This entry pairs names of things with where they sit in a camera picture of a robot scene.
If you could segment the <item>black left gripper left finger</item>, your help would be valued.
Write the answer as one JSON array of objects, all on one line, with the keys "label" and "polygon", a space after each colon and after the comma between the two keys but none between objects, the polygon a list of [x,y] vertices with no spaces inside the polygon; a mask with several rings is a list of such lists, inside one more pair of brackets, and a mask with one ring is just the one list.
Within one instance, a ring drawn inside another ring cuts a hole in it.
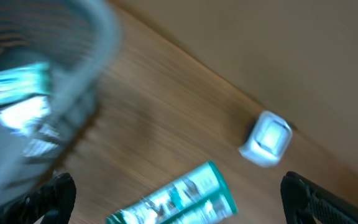
[{"label": "black left gripper left finger", "polygon": [[0,224],[67,224],[76,200],[76,185],[69,173],[0,206]]}]

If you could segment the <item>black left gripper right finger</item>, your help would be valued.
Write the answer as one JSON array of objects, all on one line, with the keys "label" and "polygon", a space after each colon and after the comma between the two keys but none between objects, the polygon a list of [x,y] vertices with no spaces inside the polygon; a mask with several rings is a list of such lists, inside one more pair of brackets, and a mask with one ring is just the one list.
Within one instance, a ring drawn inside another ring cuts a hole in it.
[{"label": "black left gripper right finger", "polygon": [[288,171],[280,184],[288,224],[358,224],[358,208],[300,174]]}]

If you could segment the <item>green gloves packet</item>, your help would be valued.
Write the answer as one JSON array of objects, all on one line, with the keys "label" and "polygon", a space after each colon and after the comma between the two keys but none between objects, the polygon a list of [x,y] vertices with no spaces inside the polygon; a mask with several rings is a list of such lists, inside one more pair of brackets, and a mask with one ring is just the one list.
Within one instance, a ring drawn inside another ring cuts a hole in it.
[{"label": "green gloves packet", "polygon": [[107,224],[219,223],[238,213],[222,173],[208,161],[179,179],[120,209]]}]

